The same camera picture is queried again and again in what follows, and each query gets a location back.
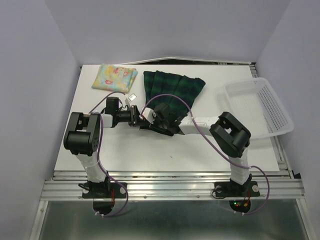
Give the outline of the dark green plaid skirt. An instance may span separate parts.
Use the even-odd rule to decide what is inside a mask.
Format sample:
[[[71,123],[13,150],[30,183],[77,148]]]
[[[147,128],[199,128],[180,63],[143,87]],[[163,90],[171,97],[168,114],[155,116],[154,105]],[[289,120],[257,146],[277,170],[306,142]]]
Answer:
[[[167,104],[177,116],[185,116],[192,108],[197,96],[206,82],[200,78],[166,73],[162,71],[144,71],[145,102],[154,109],[161,103]]]

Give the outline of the pastel floral skirt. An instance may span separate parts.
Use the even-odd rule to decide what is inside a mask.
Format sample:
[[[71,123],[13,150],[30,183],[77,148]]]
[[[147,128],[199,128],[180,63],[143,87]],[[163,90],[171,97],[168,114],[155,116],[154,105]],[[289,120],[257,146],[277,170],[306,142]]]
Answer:
[[[138,75],[135,68],[101,64],[92,84],[93,89],[128,93]]]

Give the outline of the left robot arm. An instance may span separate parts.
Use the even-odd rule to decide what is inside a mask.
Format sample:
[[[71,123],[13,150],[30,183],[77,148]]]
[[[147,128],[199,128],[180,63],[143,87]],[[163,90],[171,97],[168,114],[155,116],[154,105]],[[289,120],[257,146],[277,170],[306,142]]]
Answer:
[[[65,130],[63,146],[76,156],[87,174],[87,182],[80,183],[84,199],[112,198],[119,194],[126,197],[123,183],[121,186],[113,182],[102,164],[98,154],[102,145],[102,130],[114,128],[119,123],[128,123],[130,127],[145,127],[149,123],[140,116],[136,105],[120,107],[118,97],[107,97],[102,113],[72,112]]]

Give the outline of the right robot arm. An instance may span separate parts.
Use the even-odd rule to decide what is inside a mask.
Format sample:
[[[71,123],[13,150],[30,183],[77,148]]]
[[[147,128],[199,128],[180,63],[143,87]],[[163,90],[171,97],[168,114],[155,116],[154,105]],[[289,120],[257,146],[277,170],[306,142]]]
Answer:
[[[242,197],[250,191],[248,146],[251,133],[230,112],[225,111],[218,117],[194,117],[191,113],[177,116],[167,104],[161,103],[153,110],[146,108],[142,116],[160,133],[214,138],[218,145],[214,149],[230,163],[230,180],[215,184],[216,198]]]

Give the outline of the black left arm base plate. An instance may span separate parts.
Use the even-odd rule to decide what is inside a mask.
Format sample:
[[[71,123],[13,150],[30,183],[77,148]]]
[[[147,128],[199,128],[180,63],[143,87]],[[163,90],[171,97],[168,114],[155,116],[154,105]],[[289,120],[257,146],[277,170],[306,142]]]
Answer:
[[[107,187],[89,187],[89,182],[79,183],[78,186],[82,189],[83,199],[93,200],[93,211],[95,215],[102,218],[115,217],[127,205],[129,196],[123,186],[117,183],[110,183]],[[113,211],[115,207],[116,198],[125,199],[124,205],[117,211]]]

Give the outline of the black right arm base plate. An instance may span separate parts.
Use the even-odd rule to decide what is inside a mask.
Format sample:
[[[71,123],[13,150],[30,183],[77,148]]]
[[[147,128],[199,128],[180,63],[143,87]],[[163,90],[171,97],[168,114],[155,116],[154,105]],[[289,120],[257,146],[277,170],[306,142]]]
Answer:
[[[216,200],[229,200],[229,207],[236,213],[248,214],[251,209],[251,198],[260,196],[260,189],[256,181],[239,185],[233,181],[219,181],[214,183],[211,196]]]

